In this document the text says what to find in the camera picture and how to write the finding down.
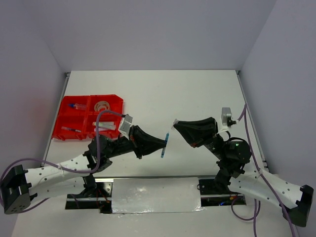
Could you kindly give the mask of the green highlighter pen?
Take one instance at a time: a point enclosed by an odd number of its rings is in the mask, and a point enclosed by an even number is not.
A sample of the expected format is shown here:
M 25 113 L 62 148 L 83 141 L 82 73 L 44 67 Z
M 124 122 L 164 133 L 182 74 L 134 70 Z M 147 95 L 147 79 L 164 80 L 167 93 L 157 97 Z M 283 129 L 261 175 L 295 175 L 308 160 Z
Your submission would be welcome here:
M 98 126 L 115 126 L 114 121 L 101 121 L 98 122 Z

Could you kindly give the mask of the small white tape roll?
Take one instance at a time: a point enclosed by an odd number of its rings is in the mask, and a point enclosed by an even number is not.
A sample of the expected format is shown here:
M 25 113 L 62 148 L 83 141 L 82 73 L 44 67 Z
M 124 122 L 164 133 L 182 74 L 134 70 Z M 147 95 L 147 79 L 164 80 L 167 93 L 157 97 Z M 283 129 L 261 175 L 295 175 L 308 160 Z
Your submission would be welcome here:
M 102 104 L 99 106 L 98 111 L 105 111 L 105 110 L 110 110 L 110 105 L 109 104 Z

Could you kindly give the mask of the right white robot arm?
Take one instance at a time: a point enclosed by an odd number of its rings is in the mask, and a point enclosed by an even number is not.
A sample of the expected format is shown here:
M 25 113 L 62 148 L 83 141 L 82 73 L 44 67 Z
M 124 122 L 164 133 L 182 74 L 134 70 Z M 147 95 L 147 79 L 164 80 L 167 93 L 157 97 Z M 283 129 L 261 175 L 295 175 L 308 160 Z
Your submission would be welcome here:
M 281 207 L 284 218 L 298 227 L 307 225 L 314 190 L 308 185 L 291 184 L 251 160 L 247 141 L 241 138 L 224 140 L 218 125 L 210 117 L 199 121 L 176 121 L 173 127 L 193 148 L 206 147 L 218 159 L 219 171 L 215 176 L 215 189 L 220 193 L 241 193 L 258 201 Z

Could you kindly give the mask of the blue cap glue bottle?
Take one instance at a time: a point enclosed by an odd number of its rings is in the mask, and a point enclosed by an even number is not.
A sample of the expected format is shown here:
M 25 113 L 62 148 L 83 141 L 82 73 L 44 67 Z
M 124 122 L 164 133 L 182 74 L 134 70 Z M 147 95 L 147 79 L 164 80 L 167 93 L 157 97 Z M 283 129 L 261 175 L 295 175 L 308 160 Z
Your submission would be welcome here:
M 71 103 L 71 104 L 68 104 L 68 106 L 76 110 L 86 110 L 86 105 L 84 104 Z

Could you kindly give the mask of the large clear tape roll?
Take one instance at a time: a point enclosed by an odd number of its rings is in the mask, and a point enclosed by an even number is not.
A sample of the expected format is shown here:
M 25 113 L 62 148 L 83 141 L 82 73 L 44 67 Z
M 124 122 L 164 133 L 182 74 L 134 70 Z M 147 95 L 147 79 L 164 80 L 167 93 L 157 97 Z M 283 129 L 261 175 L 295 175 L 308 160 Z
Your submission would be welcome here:
M 101 111 L 110 110 L 110 109 L 111 109 L 110 104 L 107 101 L 98 101 L 94 105 L 95 112 L 101 112 Z

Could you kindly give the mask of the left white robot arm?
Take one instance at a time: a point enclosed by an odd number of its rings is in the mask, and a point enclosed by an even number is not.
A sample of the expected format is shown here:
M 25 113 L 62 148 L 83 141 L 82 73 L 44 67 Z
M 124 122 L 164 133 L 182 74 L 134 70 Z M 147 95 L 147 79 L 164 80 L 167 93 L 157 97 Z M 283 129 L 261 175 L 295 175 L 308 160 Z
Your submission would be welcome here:
M 166 141 L 145 133 L 138 126 L 131 126 L 127 136 L 113 140 L 104 135 L 95 136 L 88 150 L 70 160 L 45 167 L 24 169 L 15 161 L 0 178 L 0 199 L 7 215 L 24 213 L 32 203 L 64 194 L 82 193 L 91 197 L 96 193 L 94 174 L 108 168 L 111 158 L 135 153 L 138 159 L 166 147 Z

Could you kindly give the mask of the pink highlighter pen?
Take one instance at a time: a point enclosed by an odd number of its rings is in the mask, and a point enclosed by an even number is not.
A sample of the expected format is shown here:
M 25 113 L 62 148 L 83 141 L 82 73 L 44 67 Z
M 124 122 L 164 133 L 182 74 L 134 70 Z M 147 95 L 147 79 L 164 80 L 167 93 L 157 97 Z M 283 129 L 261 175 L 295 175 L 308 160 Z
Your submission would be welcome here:
M 108 126 L 108 127 L 98 127 L 98 131 L 114 131 L 116 130 L 116 126 Z

